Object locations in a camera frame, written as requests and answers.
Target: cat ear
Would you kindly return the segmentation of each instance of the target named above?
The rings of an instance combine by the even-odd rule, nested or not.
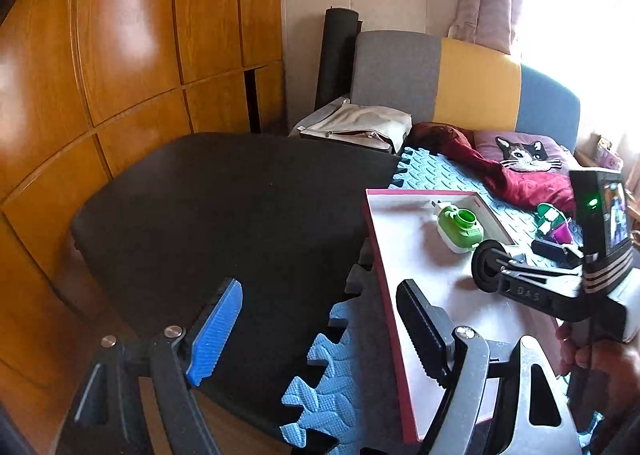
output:
[[[496,136],[495,143],[498,145],[498,148],[511,148],[511,143],[509,140],[502,138],[500,136]]]

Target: purple pillow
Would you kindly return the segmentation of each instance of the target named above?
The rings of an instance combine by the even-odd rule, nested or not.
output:
[[[546,136],[481,130],[474,132],[474,139],[481,156],[515,172],[569,175],[569,170],[581,168],[569,150]]]

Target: red blanket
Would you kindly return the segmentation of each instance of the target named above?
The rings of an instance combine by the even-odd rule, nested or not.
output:
[[[566,215],[574,215],[574,191],[569,178],[550,172],[514,172],[499,162],[483,158],[467,139],[472,134],[462,128],[438,123],[418,123],[407,137],[406,144],[426,148],[434,154],[463,164],[475,172],[493,195],[522,208],[535,210],[547,202]]]

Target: black suction cup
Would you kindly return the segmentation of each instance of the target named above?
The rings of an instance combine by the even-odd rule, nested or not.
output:
[[[489,239],[480,242],[471,259],[471,275],[478,289],[484,292],[496,292],[498,290],[498,275],[503,263],[497,263],[497,258],[510,258],[504,245],[498,241]]]

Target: headboard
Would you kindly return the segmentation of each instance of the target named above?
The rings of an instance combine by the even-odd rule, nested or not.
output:
[[[351,102],[469,130],[515,130],[573,151],[580,100],[501,52],[420,32],[366,31],[356,41]]]

